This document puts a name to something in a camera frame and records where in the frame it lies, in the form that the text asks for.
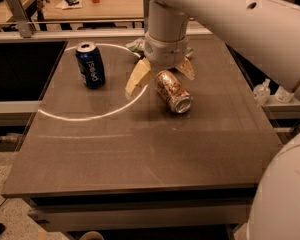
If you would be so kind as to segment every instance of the clear water bottle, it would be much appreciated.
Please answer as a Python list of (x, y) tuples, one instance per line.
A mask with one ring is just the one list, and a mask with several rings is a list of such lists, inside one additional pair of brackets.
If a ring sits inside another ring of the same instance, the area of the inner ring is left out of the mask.
[(269, 83), (270, 79), (266, 78), (262, 84), (257, 85), (253, 89), (254, 99), (257, 100), (261, 106), (264, 105), (270, 97)]

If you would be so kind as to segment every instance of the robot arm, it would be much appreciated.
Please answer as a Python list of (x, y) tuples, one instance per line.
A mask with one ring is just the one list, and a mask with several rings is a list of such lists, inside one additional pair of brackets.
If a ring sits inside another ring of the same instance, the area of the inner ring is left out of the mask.
[[(300, 100), (300, 7), (281, 0), (153, 0), (145, 45), (152, 64), (171, 68), (180, 62), (189, 17)], [(300, 135), (265, 171), (247, 236), (250, 240), (300, 240)]]
[(180, 62), (190, 17), (300, 100), (300, 7), (281, 0), (152, 0), (145, 45), (151, 63)]

